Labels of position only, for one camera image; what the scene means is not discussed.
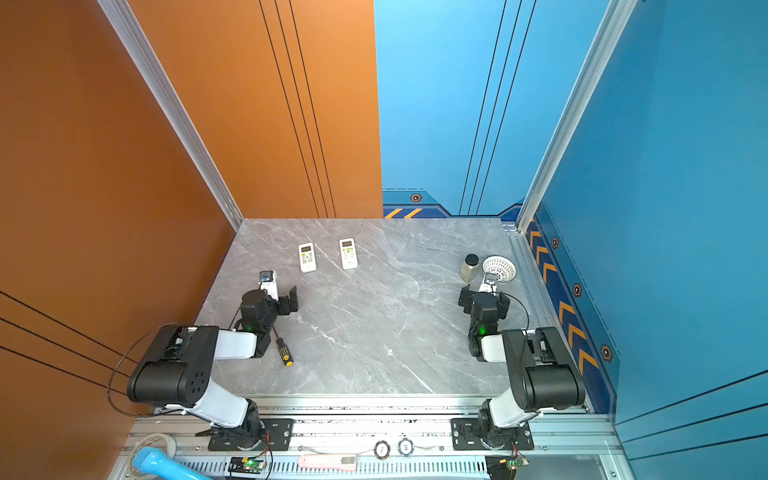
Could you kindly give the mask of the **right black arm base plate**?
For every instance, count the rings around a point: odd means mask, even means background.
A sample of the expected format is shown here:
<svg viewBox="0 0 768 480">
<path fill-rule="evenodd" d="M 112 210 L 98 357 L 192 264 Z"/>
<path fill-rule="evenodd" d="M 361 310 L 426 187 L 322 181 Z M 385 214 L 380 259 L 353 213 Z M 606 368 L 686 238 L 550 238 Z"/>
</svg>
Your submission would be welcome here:
<svg viewBox="0 0 768 480">
<path fill-rule="evenodd" d="M 488 431 L 481 427 L 477 418 L 454 418 L 450 424 L 453 449 L 457 451 L 532 451 L 535 448 L 528 424 L 503 429 L 492 427 Z"/>
</svg>

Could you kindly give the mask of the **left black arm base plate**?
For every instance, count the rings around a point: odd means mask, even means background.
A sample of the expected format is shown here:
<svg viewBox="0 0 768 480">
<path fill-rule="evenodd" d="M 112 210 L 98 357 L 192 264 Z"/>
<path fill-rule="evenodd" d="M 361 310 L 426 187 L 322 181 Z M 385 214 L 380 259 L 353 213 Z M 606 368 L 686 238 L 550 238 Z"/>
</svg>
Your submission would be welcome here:
<svg viewBox="0 0 768 480">
<path fill-rule="evenodd" d="M 268 418 L 261 421 L 261 435 L 247 436 L 234 429 L 214 427 L 207 446 L 209 451 L 256 451 L 269 447 L 271 452 L 287 451 L 293 435 L 294 420 L 290 418 Z"/>
</svg>

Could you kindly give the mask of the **black yellow screwdriver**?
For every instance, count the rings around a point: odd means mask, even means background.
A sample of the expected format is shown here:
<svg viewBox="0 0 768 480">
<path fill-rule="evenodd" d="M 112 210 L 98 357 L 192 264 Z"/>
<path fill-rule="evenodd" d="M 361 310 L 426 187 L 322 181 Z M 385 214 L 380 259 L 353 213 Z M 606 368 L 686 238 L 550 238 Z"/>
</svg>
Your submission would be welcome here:
<svg viewBox="0 0 768 480">
<path fill-rule="evenodd" d="M 283 337 L 278 333 L 278 331 L 275 328 L 272 328 L 272 331 L 273 331 L 273 333 L 275 335 L 275 339 L 276 339 L 276 343 L 277 343 L 277 347 L 278 347 L 278 353 L 280 355 L 280 358 L 281 358 L 283 364 L 286 367 L 292 366 L 293 365 L 293 357 L 292 357 L 292 354 L 290 352 L 290 349 L 289 349 L 288 345 L 286 344 L 286 342 L 283 339 Z"/>
</svg>

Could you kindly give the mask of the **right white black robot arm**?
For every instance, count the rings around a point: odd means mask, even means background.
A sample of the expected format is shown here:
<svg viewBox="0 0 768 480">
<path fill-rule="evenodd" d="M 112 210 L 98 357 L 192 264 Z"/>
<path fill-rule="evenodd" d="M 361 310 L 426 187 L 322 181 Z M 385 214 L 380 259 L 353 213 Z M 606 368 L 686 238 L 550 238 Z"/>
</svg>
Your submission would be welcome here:
<svg viewBox="0 0 768 480">
<path fill-rule="evenodd" d="M 500 330 L 514 298 L 464 286 L 458 305 L 470 316 L 468 348 L 479 362 L 506 365 L 509 386 L 483 402 L 477 423 L 459 429 L 459 440 L 486 449 L 532 449 L 519 437 L 544 409 L 584 404 L 583 376 L 556 327 Z"/>
</svg>

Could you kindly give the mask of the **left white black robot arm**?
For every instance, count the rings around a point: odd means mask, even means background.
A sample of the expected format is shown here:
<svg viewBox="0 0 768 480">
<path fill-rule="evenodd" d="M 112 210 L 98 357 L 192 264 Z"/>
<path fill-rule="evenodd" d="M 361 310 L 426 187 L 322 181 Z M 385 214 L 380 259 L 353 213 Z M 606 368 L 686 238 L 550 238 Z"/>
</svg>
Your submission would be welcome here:
<svg viewBox="0 0 768 480">
<path fill-rule="evenodd" d="M 295 287 L 276 298 L 251 290 L 241 299 L 240 318 L 231 329 L 216 325 L 161 326 L 127 384 L 134 403 L 164 408 L 204 420 L 209 428 L 198 437 L 209 439 L 211 451 L 287 448 L 264 422 L 256 402 L 236 395 L 212 380 L 217 360 L 249 360 L 264 356 L 279 316 L 299 309 Z"/>
</svg>

